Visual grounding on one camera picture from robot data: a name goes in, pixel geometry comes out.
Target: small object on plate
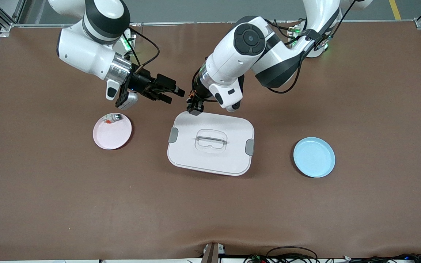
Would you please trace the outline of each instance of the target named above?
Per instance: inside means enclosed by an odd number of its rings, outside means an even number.
[[[298,169],[312,178],[322,178],[334,169],[335,155],[324,140],[308,137],[299,141],[293,151]]]
[[[174,166],[239,176],[249,170],[254,128],[242,118],[187,111],[175,119],[168,139],[168,159]]]
[[[104,119],[111,115],[115,121],[107,123]],[[105,150],[114,150],[124,145],[132,133],[129,118],[121,113],[110,113],[100,118],[94,126],[92,136],[96,145]]]
[[[110,114],[107,114],[107,115],[103,116],[103,118],[102,118],[102,121],[104,123],[108,123],[108,124],[112,124],[112,123],[114,123],[116,121],[119,121],[119,120],[121,120],[121,114],[119,114],[119,113],[110,113]]]

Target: brown tabletop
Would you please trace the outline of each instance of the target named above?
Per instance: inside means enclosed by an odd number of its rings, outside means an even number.
[[[147,66],[189,91],[228,24],[147,27]],[[0,260],[199,256],[298,245],[321,257],[421,253],[421,31],[413,22],[346,23],[299,83],[273,94],[247,73],[232,115],[255,128],[239,177],[174,167],[167,140],[186,108],[140,97],[130,143],[102,150],[95,122],[116,112],[105,82],[56,56],[60,29],[14,28],[0,40]],[[145,61],[154,48],[139,41]],[[207,103],[206,111],[229,114]],[[336,167],[302,176],[302,138],[326,140]]]

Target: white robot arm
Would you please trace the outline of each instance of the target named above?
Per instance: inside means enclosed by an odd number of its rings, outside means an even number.
[[[49,0],[49,3],[57,13],[81,19],[72,27],[61,30],[58,57],[105,80],[108,100],[113,100],[120,91],[117,108],[129,108],[137,101],[137,93],[166,103],[171,103],[172,98],[163,92],[184,96],[174,80],[160,74],[152,78],[149,71],[112,49],[129,28],[130,13],[122,0]]]
[[[130,14],[121,0],[49,0],[61,15],[82,18],[60,32],[57,54],[69,65],[107,82],[113,100],[130,73],[131,64],[112,50],[129,27]]]
[[[287,83],[308,53],[324,47],[329,40],[337,23],[341,0],[303,0],[303,3],[306,28],[291,48],[282,42],[262,17],[246,16],[238,20],[193,78],[187,111],[193,115],[200,114],[204,110],[203,103],[212,96],[229,112],[237,110],[243,98],[242,75],[249,69],[266,88],[279,88]],[[250,41],[250,35],[252,39],[257,35],[257,42]]]

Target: black joint cap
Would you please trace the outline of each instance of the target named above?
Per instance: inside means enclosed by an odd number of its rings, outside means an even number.
[[[239,101],[239,102],[235,103],[234,105],[232,105],[232,108],[233,108],[234,110],[238,110],[238,109],[239,109],[239,105],[240,105],[240,103],[241,103],[241,101]]]
[[[224,103],[224,101],[222,100],[222,96],[220,95],[220,93],[216,93],[214,97],[219,102],[220,105],[222,105]]]
[[[255,56],[264,51],[264,34],[255,25],[244,23],[235,29],[234,47],[242,55]]]
[[[114,88],[108,88],[108,91],[107,91],[108,97],[114,98],[116,94],[117,94],[117,90],[115,90]]]
[[[159,94],[159,100],[163,101],[164,103],[168,103],[168,104],[172,103],[172,98],[170,98],[167,95],[163,95],[162,93]]]

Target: black cable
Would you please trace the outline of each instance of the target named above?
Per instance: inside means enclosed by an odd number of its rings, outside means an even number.
[[[413,260],[414,263],[421,263],[421,254],[402,254],[390,258],[379,258],[377,256],[372,258],[352,258],[349,263],[396,263],[396,260]]]
[[[300,39],[300,36],[295,37],[294,39],[290,40],[289,42],[284,43],[284,45],[288,46],[288,45],[290,45],[291,43],[294,43],[295,41],[297,41],[297,40],[299,40],[299,39]]]
[[[141,62],[139,62],[139,58],[137,58],[136,52],[134,51],[134,48],[132,47],[131,43],[129,42],[129,39],[126,37],[126,35],[124,35],[123,33],[123,37],[124,39],[127,41],[129,47],[131,48],[132,54],[134,55],[134,57],[136,58],[137,61],[137,65],[141,66]]]
[[[155,60],[160,55],[160,48],[152,40],[150,40],[149,38],[145,37],[141,33],[137,32],[134,28],[132,28],[132,27],[129,27],[129,28],[131,29],[131,31],[133,31],[137,35],[140,35],[142,38],[144,38],[145,40],[147,40],[149,43],[151,43],[157,49],[157,54],[155,54],[155,56],[153,58],[151,58],[150,60],[147,60],[144,64],[142,64],[138,68],[138,70],[141,70],[143,67],[145,67],[145,65],[151,63],[153,60]]]
[[[273,27],[280,28],[280,29],[283,29],[283,30],[289,30],[289,28],[287,28],[287,27],[277,26],[277,25],[276,25],[277,20],[275,20],[275,19],[274,19],[275,24],[274,24],[274,22],[271,22],[271,21],[269,21],[269,20],[267,20],[267,19],[265,19],[265,18],[263,18],[263,19],[264,19],[264,21],[266,21],[269,25],[271,25],[271,26],[273,26]]]
[[[274,19],[274,22],[271,22],[271,21],[269,21],[269,20],[267,20],[267,19],[265,19],[264,18],[264,21],[266,21],[269,25],[271,25],[271,26],[273,26],[273,27],[276,27],[278,30],[279,30],[279,32],[284,36],[284,37],[287,37],[287,38],[289,38],[289,39],[294,39],[294,37],[291,37],[291,36],[289,36],[289,35],[286,35],[282,30],[289,30],[290,28],[287,28],[287,27],[282,27],[282,26],[280,26],[279,25],[279,23],[277,23],[277,20],[275,20]]]
[[[196,78],[197,74],[199,73],[200,68],[198,68],[196,70],[196,73],[194,73],[194,76],[191,80],[191,89],[193,90],[194,96],[196,96],[199,100],[202,100],[204,102],[209,102],[209,103],[216,103],[217,100],[207,100],[207,99],[203,99],[201,97],[199,97],[199,95],[197,95],[196,89],[194,88],[194,79]]]
[[[299,68],[298,68],[298,70],[297,70],[297,76],[295,76],[295,80],[293,81],[293,83],[292,83],[292,85],[290,86],[290,88],[287,88],[286,90],[284,90],[284,91],[278,91],[278,90],[274,90],[274,89],[272,89],[272,88],[268,88],[268,87],[266,87],[268,90],[270,90],[270,91],[272,91],[272,92],[274,92],[274,93],[277,93],[277,94],[285,94],[285,93],[287,93],[287,92],[289,92],[289,91],[291,91],[292,89],[293,89],[293,87],[296,85],[296,83],[297,83],[297,80],[298,80],[298,77],[299,77],[299,75],[300,75],[300,70],[301,70],[301,64],[302,64],[302,62],[303,62],[303,57],[304,57],[304,55],[305,55],[305,53],[309,53],[312,49],[314,48],[314,45],[307,51],[307,52],[301,52],[300,53],[300,62],[299,62]]]
[[[247,261],[247,260],[249,260],[251,257],[252,257],[251,255],[247,256],[247,257],[244,259],[243,263],[246,263],[246,261]]]
[[[286,248],[296,248],[296,249],[302,249],[302,250],[309,251],[309,252],[313,253],[313,255],[316,257],[316,259],[318,259],[318,255],[313,250],[308,249],[308,248],[296,247],[296,246],[284,246],[284,247],[273,248],[266,253],[266,258],[269,255],[269,253],[271,253],[272,251],[279,250],[279,249],[286,249]]]
[[[303,262],[305,262],[305,261],[304,261],[305,259],[309,259],[309,260],[314,259],[314,260],[316,261],[316,263],[321,263],[321,262],[318,260],[316,253],[315,253],[315,256],[316,256],[316,257],[314,258],[314,257],[312,257],[312,256],[303,255],[303,254],[300,254],[300,253],[287,253],[287,254],[282,254],[282,255],[279,255],[279,256],[277,256],[277,257],[279,257],[279,258],[284,258],[284,259],[286,259],[286,258],[294,258],[294,260],[291,260],[291,261],[289,261],[289,262],[295,261],[296,259],[300,259],[300,260],[302,260]]]
[[[357,0],[354,0],[352,2],[352,4],[349,6],[349,8],[347,9],[347,11],[345,12],[345,14],[342,16],[341,20],[339,21],[339,24],[337,25],[337,27],[334,29],[334,32],[331,34],[331,38],[334,37],[335,33],[337,32],[337,30],[339,29],[339,27],[341,26],[342,21],[344,21],[344,18],[347,16],[347,14],[349,13],[350,9],[354,6],[355,2]]]

